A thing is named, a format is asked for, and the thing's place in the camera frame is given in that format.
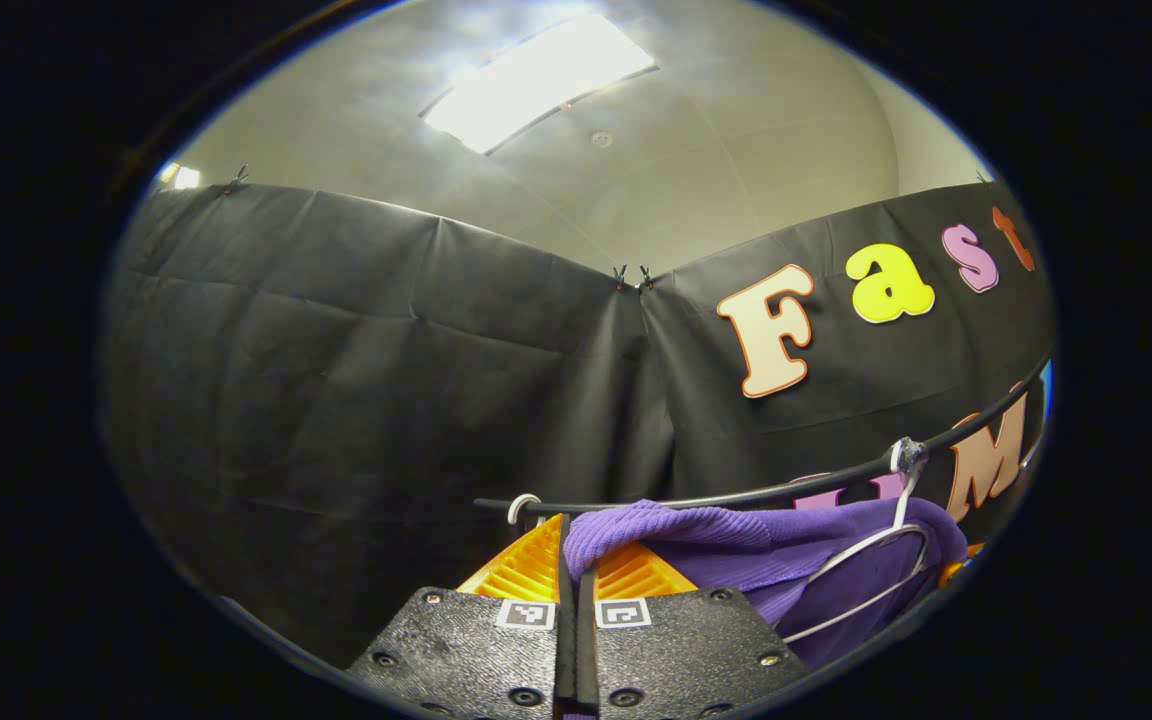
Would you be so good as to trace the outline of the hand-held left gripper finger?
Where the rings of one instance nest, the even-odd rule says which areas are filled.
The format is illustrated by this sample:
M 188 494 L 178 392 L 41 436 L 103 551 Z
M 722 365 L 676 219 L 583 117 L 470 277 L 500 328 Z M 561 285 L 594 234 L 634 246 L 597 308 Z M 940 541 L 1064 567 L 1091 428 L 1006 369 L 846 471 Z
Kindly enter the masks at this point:
M 599 719 L 708 719 L 809 670 L 730 585 L 699 588 L 644 544 L 582 575 L 576 702 Z
M 435 719 L 558 719 L 573 698 L 570 520 L 535 529 L 457 588 L 419 588 L 348 667 Z

